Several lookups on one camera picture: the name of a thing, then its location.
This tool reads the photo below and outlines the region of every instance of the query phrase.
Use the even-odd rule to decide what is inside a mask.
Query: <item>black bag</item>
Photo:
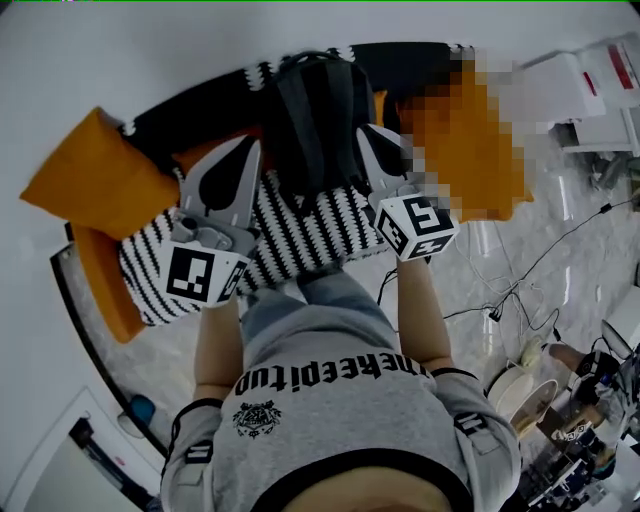
[[[373,122],[375,110],[357,64],[331,53],[300,53],[281,64],[263,94],[265,147],[293,212],[308,215],[320,192],[341,186],[366,194],[356,129]],[[294,195],[304,197],[300,207]]]

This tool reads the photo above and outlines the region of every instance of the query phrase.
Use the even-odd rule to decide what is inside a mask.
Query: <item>striped cushion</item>
[[[275,171],[262,175],[254,214],[263,238],[238,284],[239,294],[288,281],[338,259],[359,259],[385,250],[362,211],[366,199],[355,189],[338,188],[320,194],[315,211],[301,217],[284,204],[279,187]],[[142,320],[150,326],[168,324],[199,310],[197,305],[173,299],[160,289],[157,254],[162,242],[171,236],[175,210],[165,210],[118,247],[129,293]]]

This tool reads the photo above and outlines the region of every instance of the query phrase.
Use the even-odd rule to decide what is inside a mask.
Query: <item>shirt sleeve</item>
[[[454,420],[476,512],[498,511],[520,479],[518,438],[485,398],[480,382],[456,368],[432,372],[436,397]]]
[[[221,400],[204,398],[176,416],[160,485],[165,512],[213,512],[211,460],[221,407]]]

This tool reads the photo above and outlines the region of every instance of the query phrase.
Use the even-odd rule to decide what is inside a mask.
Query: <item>gray floor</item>
[[[536,175],[535,201],[519,205],[508,222],[470,222],[462,226],[457,246],[433,258],[431,269],[445,315],[496,302],[501,291],[515,283],[531,264],[563,233],[575,227],[607,203],[629,198],[629,183],[621,180],[611,192],[596,191],[587,175],[556,148]],[[602,318],[632,283],[640,259],[638,214],[629,205],[594,218],[569,235],[546,256],[519,287],[519,294],[534,326],[560,308],[556,327],[567,343],[588,351],[600,336]],[[346,270],[375,297],[384,274],[394,268],[390,253],[349,263]],[[172,325],[148,328],[128,345],[116,343],[95,306],[73,250],[63,269],[72,295],[95,347],[114,380],[129,392],[151,398],[158,413],[153,430],[168,440],[170,418],[189,403],[193,387],[192,365],[198,315],[181,318]],[[382,307],[396,322],[395,282],[386,288]],[[453,356],[460,368],[476,374],[485,385],[504,368],[508,359],[518,360],[522,347],[534,335],[551,336],[548,322],[537,333],[515,300],[505,303],[496,324],[483,312],[469,312],[447,320]],[[551,361],[534,372],[536,380],[556,378],[566,385],[570,375]],[[525,443],[525,458],[535,455],[540,434]]]

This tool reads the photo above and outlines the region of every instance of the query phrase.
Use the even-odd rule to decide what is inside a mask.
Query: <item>blue jeans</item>
[[[308,307],[308,304],[358,311],[384,322],[393,330],[371,295],[342,270],[299,287],[307,304],[270,288],[260,289],[249,297],[249,310],[242,317],[245,343],[250,343],[271,324]]]

